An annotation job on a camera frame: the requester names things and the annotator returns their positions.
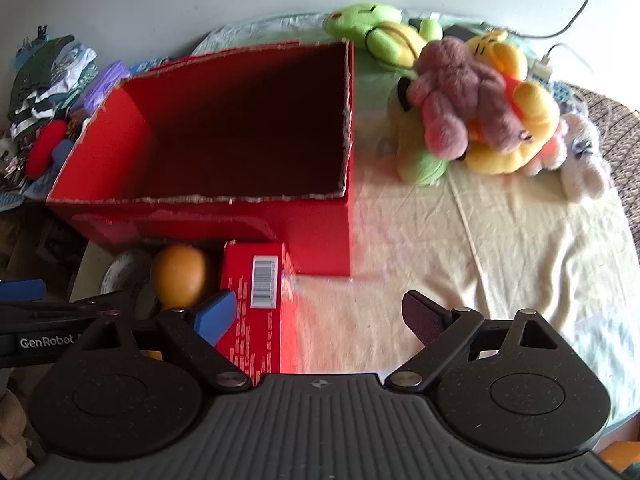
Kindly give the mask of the white power strip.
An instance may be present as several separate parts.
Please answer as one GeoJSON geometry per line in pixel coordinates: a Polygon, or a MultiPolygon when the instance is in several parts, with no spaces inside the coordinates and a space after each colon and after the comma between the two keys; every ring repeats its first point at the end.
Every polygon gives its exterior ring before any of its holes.
{"type": "Polygon", "coordinates": [[[528,70],[528,78],[546,88],[559,105],[560,113],[577,113],[588,115],[586,99],[575,89],[563,81],[555,79],[550,65],[551,52],[560,44],[554,44],[541,58],[537,58],[528,70]]]}

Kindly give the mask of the cream bed sheet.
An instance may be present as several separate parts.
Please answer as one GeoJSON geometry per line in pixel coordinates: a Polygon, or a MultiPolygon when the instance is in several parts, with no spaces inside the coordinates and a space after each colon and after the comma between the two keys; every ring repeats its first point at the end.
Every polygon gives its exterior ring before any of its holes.
{"type": "Polygon", "coordinates": [[[615,192],[572,204],[556,174],[458,165],[412,188],[364,158],[352,192],[352,275],[295,279],[287,370],[389,373],[420,347],[401,317],[415,289],[488,318],[538,311],[608,388],[612,422],[638,410],[639,263],[615,192]]]}

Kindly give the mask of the red glasses case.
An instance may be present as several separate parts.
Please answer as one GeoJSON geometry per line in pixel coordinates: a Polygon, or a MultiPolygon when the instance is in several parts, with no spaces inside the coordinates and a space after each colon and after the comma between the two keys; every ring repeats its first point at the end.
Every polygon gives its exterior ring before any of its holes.
{"type": "Polygon", "coordinates": [[[64,120],[54,120],[39,130],[26,160],[25,174],[29,179],[39,179],[52,165],[52,152],[66,138],[66,129],[64,120]]]}

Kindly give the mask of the woven brown mat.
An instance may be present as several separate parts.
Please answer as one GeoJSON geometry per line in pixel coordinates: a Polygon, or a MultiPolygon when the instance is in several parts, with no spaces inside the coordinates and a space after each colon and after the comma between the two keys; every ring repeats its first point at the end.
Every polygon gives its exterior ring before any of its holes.
{"type": "Polygon", "coordinates": [[[601,151],[612,168],[612,178],[639,250],[640,125],[638,110],[596,92],[570,86],[586,102],[589,118],[601,133],[601,151]]]}

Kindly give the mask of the orange wooden massager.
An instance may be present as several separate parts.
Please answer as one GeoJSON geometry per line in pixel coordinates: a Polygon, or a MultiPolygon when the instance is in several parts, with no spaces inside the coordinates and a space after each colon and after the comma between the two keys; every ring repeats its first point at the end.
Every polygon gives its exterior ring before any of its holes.
{"type": "Polygon", "coordinates": [[[195,306],[207,283],[204,252],[185,244],[165,247],[153,260],[151,283],[164,310],[195,306]]]}

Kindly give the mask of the large red cardboard box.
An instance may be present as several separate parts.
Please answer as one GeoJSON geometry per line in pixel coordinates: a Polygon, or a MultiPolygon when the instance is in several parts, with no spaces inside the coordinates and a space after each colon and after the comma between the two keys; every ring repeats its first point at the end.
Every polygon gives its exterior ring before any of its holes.
{"type": "Polygon", "coordinates": [[[279,242],[300,274],[352,272],[354,49],[260,44],[122,81],[48,206],[113,250],[279,242]]]}

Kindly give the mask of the blue glasses case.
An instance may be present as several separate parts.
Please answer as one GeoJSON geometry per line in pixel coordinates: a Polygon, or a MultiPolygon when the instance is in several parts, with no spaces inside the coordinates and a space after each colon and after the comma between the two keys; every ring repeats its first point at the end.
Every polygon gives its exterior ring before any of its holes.
{"type": "Polygon", "coordinates": [[[52,150],[52,165],[56,170],[60,170],[65,164],[66,158],[74,147],[74,142],[70,139],[64,139],[55,145],[52,150]]]}

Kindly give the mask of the purple tissue pack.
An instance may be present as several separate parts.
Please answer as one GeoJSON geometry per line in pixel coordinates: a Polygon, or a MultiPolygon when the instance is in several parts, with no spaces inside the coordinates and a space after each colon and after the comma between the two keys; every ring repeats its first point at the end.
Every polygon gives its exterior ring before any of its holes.
{"type": "Polygon", "coordinates": [[[116,61],[107,65],[81,92],[79,99],[70,109],[70,114],[80,117],[91,116],[101,106],[111,88],[129,76],[130,70],[123,62],[116,61]]]}

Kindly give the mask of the folded green striped clothes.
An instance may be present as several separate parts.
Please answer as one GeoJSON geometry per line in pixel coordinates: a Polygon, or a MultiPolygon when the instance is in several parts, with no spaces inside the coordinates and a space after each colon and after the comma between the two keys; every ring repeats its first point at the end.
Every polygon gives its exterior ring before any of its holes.
{"type": "Polygon", "coordinates": [[[98,74],[92,47],[74,35],[51,38],[46,25],[38,26],[33,40],[23,40],[14,67],[8,118],[16,142],[69,107],[98,74]]]}

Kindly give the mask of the small red gift box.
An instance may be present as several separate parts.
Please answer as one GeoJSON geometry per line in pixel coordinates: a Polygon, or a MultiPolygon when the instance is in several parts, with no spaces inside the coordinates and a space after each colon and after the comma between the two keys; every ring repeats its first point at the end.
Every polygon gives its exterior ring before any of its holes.
{"type": "Polygon", "coordinates": [[[281,243],[231,242],[221,287],[235,294],[236,315],[216,350],[258,384],[265,374],[293,373],[299,336],[295,273],[281,243]]]}

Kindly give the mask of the blue checkered towel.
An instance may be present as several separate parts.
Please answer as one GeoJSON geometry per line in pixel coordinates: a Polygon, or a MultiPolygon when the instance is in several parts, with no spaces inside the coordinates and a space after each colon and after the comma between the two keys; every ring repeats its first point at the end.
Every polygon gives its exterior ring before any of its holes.
{"type": "Polygon", "coordinates": [[[129,73],[131,76],[137,74],[143,74],[148,72],[149,70],[154,70],[154,68],[160,67],[165,63],[171,61],[171,58],[168,56],[160,56],[159,58],[149,58],[148,60],[139,62],[134,65],[129,66],[129,73]]]}

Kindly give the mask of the light green plush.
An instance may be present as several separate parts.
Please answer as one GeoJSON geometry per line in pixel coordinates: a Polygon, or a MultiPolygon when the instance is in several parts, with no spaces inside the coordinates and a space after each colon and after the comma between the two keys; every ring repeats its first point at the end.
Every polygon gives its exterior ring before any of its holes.
{"type": "Polygon", "coordinates": [[[409,77],[400,77],[387,100],[390,133],[396,143],[396,171],[405,184],[430,186],[446,174],[449,162],[435,157],[426,147],[422,113],[408,99],[411,83],[409,77]]]}

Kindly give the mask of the white bunny plush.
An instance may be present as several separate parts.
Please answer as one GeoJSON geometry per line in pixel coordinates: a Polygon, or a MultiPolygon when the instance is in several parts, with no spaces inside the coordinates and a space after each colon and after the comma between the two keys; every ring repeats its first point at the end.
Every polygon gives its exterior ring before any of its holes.
{"type": "Polygon", "coordinates": [[[583,114],[563,114],[555,134],[521,172],[533,177],[544,170],[559,170],[565,195],[573,203],[598,200],[613,186],[600,132],[583,114]]]}

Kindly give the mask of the pink teddy bear plush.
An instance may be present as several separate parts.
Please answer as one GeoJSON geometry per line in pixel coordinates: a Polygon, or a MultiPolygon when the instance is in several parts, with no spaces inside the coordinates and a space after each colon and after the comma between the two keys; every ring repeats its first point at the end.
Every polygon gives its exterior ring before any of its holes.
{"type": "Polygon", "coordinates": [[[424,139],[437,158],[454,160],[468,150],[468,122],[478,120],[485,142],[498,153],[510,153],[530,135],[506,98],[506,81],[477,61],[454,37],[426,44],[416,60],[418,74],[407,99],[420,108],[424,139]]]}

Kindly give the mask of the green frog plush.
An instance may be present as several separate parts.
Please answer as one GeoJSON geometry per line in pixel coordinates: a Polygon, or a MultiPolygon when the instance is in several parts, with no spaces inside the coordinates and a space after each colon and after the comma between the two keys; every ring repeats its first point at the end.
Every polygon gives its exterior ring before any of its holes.
{"type": "Polygon", "coordinates": [[[414,27],[402,21],[401,10],[382,3],[356,3],[332,11],[324,20],[326,32],[351,41],[390,70],[411,70],[424,47],[444,36],[434,18],[414,27]]]}

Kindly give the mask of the yellow tiger plush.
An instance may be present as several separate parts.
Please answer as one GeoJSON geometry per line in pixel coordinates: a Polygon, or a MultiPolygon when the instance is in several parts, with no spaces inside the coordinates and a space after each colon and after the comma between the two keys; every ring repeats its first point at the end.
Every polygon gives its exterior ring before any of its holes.
{"type": "Polygon", "coordinates": [[[527,78],[528,65],[520,48],[506,41],[504,30],[484,32],[465,41],[477,61],[492,67],[506,81],[506,98],[525,128],[528,139],[506,154],[486,143],[483,127],[476,119],[468,122],[470,145],[465,163],[478,174],[496,176],[520,172],[536,176],[542,170],[557,170],[565,162],[564,134],[558,104],[541,84],[527,78]]]}

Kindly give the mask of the white printed tape roll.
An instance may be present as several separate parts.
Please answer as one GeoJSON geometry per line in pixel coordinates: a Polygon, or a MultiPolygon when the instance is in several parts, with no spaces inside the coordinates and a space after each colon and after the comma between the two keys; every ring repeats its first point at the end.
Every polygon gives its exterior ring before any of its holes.
{"type": "Polygon", "coordinates": [[[139,290],[149,281],[152,256],[141,249],[119,254],[106,269],[100,285],[101,294],[139,290]]]}

